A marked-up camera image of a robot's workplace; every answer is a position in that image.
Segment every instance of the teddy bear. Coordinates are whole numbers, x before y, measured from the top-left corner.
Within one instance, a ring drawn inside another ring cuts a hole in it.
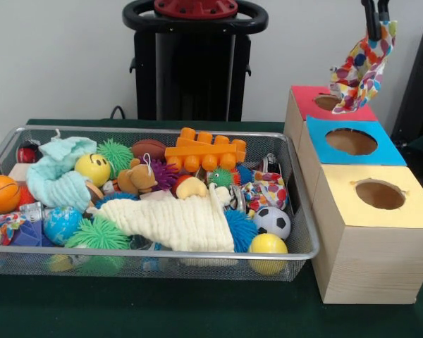
[[[147,164],[141,164],[138,158],[130,162],[130,169],[122,170],[118,175],[119,189],[129,194],[151,192],[157,184],[154,171]]]

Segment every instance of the stacked wooden boxes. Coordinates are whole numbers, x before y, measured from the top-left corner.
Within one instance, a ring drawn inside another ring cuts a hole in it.
[[[369,107],[333,115],[328,93],[292,87],[285,128],[319,229],[312,263],[323,302],[414,303],[423,189]]]

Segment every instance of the white wall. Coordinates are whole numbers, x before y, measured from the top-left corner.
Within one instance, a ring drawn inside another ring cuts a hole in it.
[[[360,0],[254,0],[270,15],[252,36],[244,120],[283,121],[289,86],[327,85],[364,34]],[[0,0],[0,137],[28,118],[106,118],[116,104],[136,118],[128,73],[130,0]],[[423,0],[393,0],[397,48],[372,103],[390,130],[423,30]]]

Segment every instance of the yellow ball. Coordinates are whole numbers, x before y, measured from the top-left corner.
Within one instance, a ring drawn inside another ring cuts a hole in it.
[[[75,164],[75,171],[88,177],[92,184],[101,187],[110,178],[110,163],[99,154],[86,154]]]
[[[251,254],[288,254],[283,240],[274,234],[259,234],[249,247]],[[260,275],[271,276],[279,273],[287,265],[287,261],[250,260],[251,268]]]

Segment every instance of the metal basket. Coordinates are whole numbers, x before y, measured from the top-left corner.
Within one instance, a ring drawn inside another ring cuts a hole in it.
[[[89,137],[98,144],[113,138],[132,146],[141,139],[158,139],[174,146],[179,130],[146,130],[93,127],[24,126],[11,131],[0,144],[0,173],[9,174],[16,164],[16,150],[29,139],[47,143],[60,130],[61,137]],[[5,275],[67,275],[116,277],[196,278],[213,280],[292,281],[307,259],[319,250],[317,230],[305,191],[305,185],[292,142],[277,133],[211,132],[247,142],[245,165],[260,162],[267,153],[277,156],[289,198],[286,213],[291,219],[291,233],[286,240],[288,254],[214,253],[148,250],[95,250],[49,247],[0,246],[0,274]],[[56,259],[72,264],[70,270],[54,272]],[[250,261],[268,267],[280,264],[284,268],[275,275],[260,275]],[[94,264],[82,264],[83,261]]]

